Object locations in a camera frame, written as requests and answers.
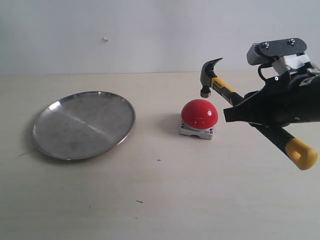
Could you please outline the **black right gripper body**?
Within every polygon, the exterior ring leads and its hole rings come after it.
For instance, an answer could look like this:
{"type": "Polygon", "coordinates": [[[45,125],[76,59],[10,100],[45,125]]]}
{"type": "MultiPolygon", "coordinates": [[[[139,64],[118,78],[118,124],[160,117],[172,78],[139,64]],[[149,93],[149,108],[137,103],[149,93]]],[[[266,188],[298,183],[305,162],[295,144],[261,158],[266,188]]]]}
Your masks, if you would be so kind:
{"type": "Polygon", "coordinates": [[[259,123],[268,127],[284,127],[313,121],[313,75],[280,75],[269,79],[261,90],[259,123]]]}

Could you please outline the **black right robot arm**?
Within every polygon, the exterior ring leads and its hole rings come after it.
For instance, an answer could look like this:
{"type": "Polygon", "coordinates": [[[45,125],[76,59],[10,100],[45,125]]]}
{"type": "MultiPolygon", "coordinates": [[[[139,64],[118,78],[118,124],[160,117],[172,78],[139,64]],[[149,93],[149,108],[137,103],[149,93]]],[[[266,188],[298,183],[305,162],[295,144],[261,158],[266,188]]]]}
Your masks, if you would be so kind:
{"type": "Polygon", "coordinates": [[[223,110],[226,122],[285,127],[320,121],[320,77],[309,73],[269,78],[265,86],[245,95],[242,102],[223,110]]]}

